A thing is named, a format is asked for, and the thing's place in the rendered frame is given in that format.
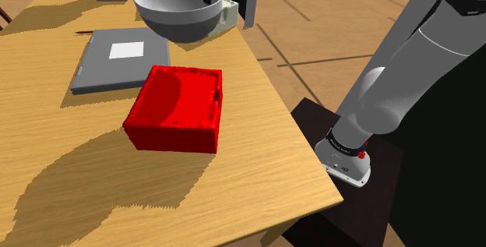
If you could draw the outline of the cream block with holes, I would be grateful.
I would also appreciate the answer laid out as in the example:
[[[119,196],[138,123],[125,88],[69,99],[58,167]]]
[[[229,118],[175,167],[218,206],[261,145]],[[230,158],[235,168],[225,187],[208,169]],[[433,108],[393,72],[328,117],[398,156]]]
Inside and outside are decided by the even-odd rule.
[[[223,33],[225,30],[238,25],[238,3],[232,0],[222,0],[222,11],[220,20],[216,27],[208,33],[208,37],[216,36]]]

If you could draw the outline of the grey bowl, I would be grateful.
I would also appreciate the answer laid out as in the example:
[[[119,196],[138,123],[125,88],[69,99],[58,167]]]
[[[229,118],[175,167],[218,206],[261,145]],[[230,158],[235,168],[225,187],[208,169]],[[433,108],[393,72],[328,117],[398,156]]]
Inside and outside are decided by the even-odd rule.
[[[222,0],[133,0],[145,24],[175,43],[192,43],[215,29],[223,10]]]

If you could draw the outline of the red open box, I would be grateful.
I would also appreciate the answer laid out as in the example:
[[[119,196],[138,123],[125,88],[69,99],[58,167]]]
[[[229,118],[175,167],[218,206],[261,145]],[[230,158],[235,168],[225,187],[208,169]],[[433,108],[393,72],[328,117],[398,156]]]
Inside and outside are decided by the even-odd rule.
[[[216,153],[222,83],[219,69],[155,65],[122,128],[137,150]]]

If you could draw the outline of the grey closed laptop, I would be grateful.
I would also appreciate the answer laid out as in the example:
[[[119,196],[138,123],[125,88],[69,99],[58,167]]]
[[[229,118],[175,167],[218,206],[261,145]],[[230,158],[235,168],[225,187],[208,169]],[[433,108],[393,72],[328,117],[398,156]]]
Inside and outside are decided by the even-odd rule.
[[[153,65],[170,64],[167,39],[147,27],[95,30],[70,90],[88,94],[140,87]]]

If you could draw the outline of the wooden table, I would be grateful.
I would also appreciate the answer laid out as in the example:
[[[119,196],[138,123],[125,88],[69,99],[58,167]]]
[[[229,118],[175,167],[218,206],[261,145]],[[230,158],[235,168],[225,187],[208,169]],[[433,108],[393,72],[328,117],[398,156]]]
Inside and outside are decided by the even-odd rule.
[[[33,0],[0,32],[0,247],[215,247],[341,202],[237,29],[168,45],[223,73],[215,154],[137,150],[137,90],[73,95],[95,29],[140,27],[133,2]]]

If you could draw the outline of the dark robot stand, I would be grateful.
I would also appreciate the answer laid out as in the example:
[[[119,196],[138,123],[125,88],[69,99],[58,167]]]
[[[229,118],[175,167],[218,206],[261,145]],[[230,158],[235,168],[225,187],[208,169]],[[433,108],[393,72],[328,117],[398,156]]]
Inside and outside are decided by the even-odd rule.
[[[301,218],[284,233],[286,240],[295,247],[383,246],[403,151],[372,136],[367,152],[371,155],[367,184],[357,188],[333,177],[343,202]]]

